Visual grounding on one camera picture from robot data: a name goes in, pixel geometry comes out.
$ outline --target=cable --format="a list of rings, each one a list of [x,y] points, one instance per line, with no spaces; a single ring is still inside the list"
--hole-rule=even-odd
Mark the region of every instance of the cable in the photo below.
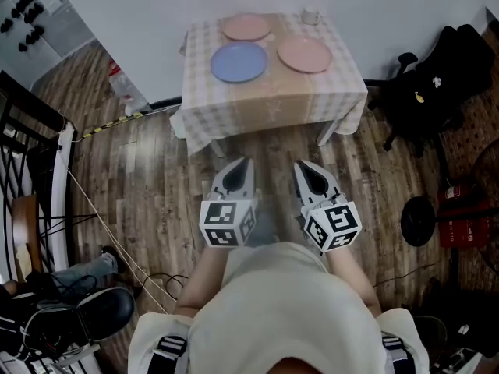
[[[479,252],[479,253],[480,253],[480,255],[482,256],[482,259],[483,259],[483,261],[485,262],[485,264],[487,265],[487,267],[488,267],[489,269],[491,269],[491,270],[492,270],[492,271],[493,271],[496,275],[498,275],[498,276],[499,276],[499,270],[497,270],[497,269],[495,268],[495,266],[492,264],[492,262],[491,262],[491,261],[489,261],[489,258],[485,256],[485,254],[483,253],[483,251],[482,251],[480,248],[476,248],[476,249],[478,249],[478,252]]]
[[[444,259],[440,259],[440,260],[438,260],[435,263],[430,263],[430,264],[427,264],[427,265],[424,265],[424,266],[420,266],[417,269],[414,269],[413,271],[409,271],[407,274],[404,274],[403,276],[393,277],[393,278],[389,278],[388,280],[380,281],[379,283],[376,283],[373,287],[376,288],[378,285],[382,285],[382,284],[385,284],[385,283],[388,283],[388,282],[394,281],[394,280],[400,280],[402,278],[405,278],[405,277],[407,277],[407,276],[415,273],[416,271],[419,271],[419,270],[422,270],[422,269],[427,269],[428,267],[435,266],[435,265],[437,265],[438,263],[440,263],[442,261],[444,261]]]
[[[163,108],[159,111],[152,111],[152,112],[140,111],[140,112],[136,112],[134,114],[128,115],[128,116],[122,116],[114,121],[106,123],[105,125],[99,126],[98,128],[92,130],[91,132],[83,135],[83,137],[81,137],[80,139],[72,141],[71,143],[79,143],[81,140],[86,139],[87,137],[90,137],[90,136],[94,135],[95,133],[99,133],[104,129],[109,129],[109,128],[115,127],[116,125],[120,125],[122,123],[127,123],[128,121],[131,121],[133,119],[143,118],[144,116],[155,115],[155,114],[159,114],[160,112],[169,111],[173,108],[180,107],[180,105],[181,104],[171,105],[171,106]]]
[[[176,274],[175,276],[172,276],[168,273],[163,273],[163,272],[158,272],[158,273],[152,273],[152,274],[149,274],[149,276],[146,277],[146,279],[143,281],[142,285],[140,286],[140,288],[138,290],[135,291],[133,297],[135,299],[137,299],[139,297],[139,295],[142,293],[142,290],[143,290],[143,286],[146,284],[147,280],[150,279],[151,277],[154,277],[154,276],[167,276],[169,277],[166,281],[166,284],[165,284],[165,289],[166,289],[166,292],[168,293],[168,295],[170,295],[170,298],[172,299],[175,299],[177,300],[178,298],[174,297],[172,294],[170,294],[170,291],[168,290],[168,284],[170,283],[170,281],[176,281],[177,283],[180,284],[180,287],[184,287],[184,284],[182,284],[182,282],[180,282],[177,277],[179,278],[184,278],[186,280],[188,280],[189,278],[186,277],[186,276],[183,276],[181,274]]]
[[[58,283],[60,283],[61,285],[56,285],[57,289],[59,288],[65,288],[64,292],[62,292],[59,297],[61,298],[66,292],[68,291],[71,291],[71,292],[75,292],[75,286],[79,283],[79,282],[82,282],[88,278],[93,278],[94,279],[94,285],[92,286],[92,288],[85,294],[85,296],[91,294],[92,292],[95,291],[95,288],[97,288],[97,278],[95,276],[92,276],[90,274],[86,275],[86,276],[83,276],[81,278],[79,278],[78,280],[76,281],[73,281],[69,286],[68,285],[64,285],[62,283],[62,281],[60,281],[56,276],[54,276],[52,273],[50,273],[50,277],[52,278],[52,280],[54,281],[57,281]]]
[[[322,199],[321,201],[317,201],[316,203],[314,203],[310,208],[309,208],[309,212],[312,210],[312,209],[316,209],[317,207],[319,208],[322,208],[322,204],[323,203],[332,203],[333,200],[337,199],[339,196],[344,196],[346,198],[346,194],[344,192],[337,192],[336,194],[334,194],[333,196],[331,196],[331,198],[328,198],[328,199]]]
[[[126,265],[128,266],[128,268],[130,269],[130,271],[132,272],[133,276],[140,282],[142,283],[142,281],[139,279],[139,277],[136,275],[135,273],[135,270],[132,269],[132,266],[130,265],[128,259],[125,257],[128,256],[128,258],[130,259],[130,261],[135,265],[135,267],[137,269],[139,269],[144,276],[148,276],[148,274],[142,269],[142,267],[140,267],[135,260],[133,260],[132,256],[130,256],[130,254],[128,254],[128,252],[126,251],[126,249],[119,243],[119,241],[116,239],[116,237],[112,234],[111,230],[109,229],[109,227],[107,226],[107,224],[104,222],[104,220],[102,219],[101,215],[97,212],[97,208],[95,207],[95,205],[92,203],[92,201],[90,200],[89,196],[85,193],[85,191],[83,190],[83,187],[81,186],[81,184],[76,180],[76,178],[74,177],[73,173],[71,173],[71,171],[69,170],[69,168],[67,167],[67,165],[65,164],[64,160],[62,159],[62,156],[61,156],[61,153],[60,151],[57,151],[57,154],[59,155],[59,159],[61,160],[61,163],[62,165],[65,167],[65,169],[68,171],[69,175],[71,176],[71,178],[73,179],[73,181],[76,183],[76,185],[78,186],[78,188],[80,189],[80,191],[82,192],[82,194],[85,196],[85,198],[87,199],[88,203],[90,204],[90,206],[92,207],[92,209],[94,210],[95,214],[97,215],[97,218],[99,219],[99,221],[101,222],[102,226],[104,227],[104,229],[106,230],[106,232],[108,233],[109,235],[109,238],[111,239],[112,243],[115,245],[116,249],[118,250],[119,254],[121,255],[122,259],[123,259],[123,262],[126,263]],[[169,298],[172,298],[172,296],[166,291],[164,290],[163,288],[161,288],[158,284],[156,284],[155,282],[153,282],[154,285],[156,285],[156,287],[158,287],[163,293],[165,293]],[[168,314],[168,312],[165,310],[165,308],[163,308],[163,306],[161,306],[161,304],[157,301],[157,299],[149,292],[149,290],[147,290],[147,288],[143,288],[145,290],[145,292],[151,297],[151,299],[153,299],[153,301],[156,302],[156,304],[159,306],[159,308],[165,313],[165,314]]]
[[[65,129],[65,126],[67,125],[68,123],[68,120],[65,118],[65,116],[63,114],[61,114],[59,111],[57,111],[57,113],[59,115],[62,116],[62,119],[64,119],[64,123],[62,123],[62,129],[58,132],[58,134],[61,134],[62,132],[64,132],[64,129]]]

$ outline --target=blue plate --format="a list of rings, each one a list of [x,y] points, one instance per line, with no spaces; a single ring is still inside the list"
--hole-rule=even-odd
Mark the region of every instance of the blue plate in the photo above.
[[[213,54],[211,73],[225,82],[247,82],[265,72],[267,60],[267,53],[258,44],[235,41]]]

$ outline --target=shoulder strap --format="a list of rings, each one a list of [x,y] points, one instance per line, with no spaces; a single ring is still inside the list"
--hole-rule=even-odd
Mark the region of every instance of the shoulder strap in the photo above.
[[[184,356],[186,349],[187,340],[184,338],[178,335],[162,337],[156,349],[153,349],[153,358],[147,374],[184,374],[187,369],[187,359],[181,357]]]
[[[387,350],[387,372],[394,374],[416,374],[416,366],[412,355],[404,347],[399,337],[385,334],[383,346]]]

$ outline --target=table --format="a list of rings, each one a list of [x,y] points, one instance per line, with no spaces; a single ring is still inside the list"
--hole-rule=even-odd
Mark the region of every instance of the table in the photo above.
[[[211,144],[223,156],[217,139],[283,126],[326,122],[317,138],[319,146],[333,132],[357,130],[367,88],[331,21],[322,17],[318,25],[310,26],[296,13],[264,17],[272,32],[257,43],[268,53],[268,68],[246,83],[226,83],[211,74],[211,56],[230,42],[221,31],[226,19],[189,28],[180,108],[189,155]],[[327,71],[300,73],[280,60],[277,47],[293,34],[319,38],[331,49],[333,59]]]

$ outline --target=plate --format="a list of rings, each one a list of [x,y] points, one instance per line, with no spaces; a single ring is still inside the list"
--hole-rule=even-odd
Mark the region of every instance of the plate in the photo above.
[[[265,72],[267,61],[267,53],[258,44],[234,41],[213,54],[211,73],[225,82],[247,82]]]
[[[223,32],[234,41],[257,41],[271,32],[271,26],[262,16],[242,14],[227,19]]]
[[[278,47],[279,58],[290,68],[304,73],[323,72],[329,68],[329,47],[310,36],[287,37]]]

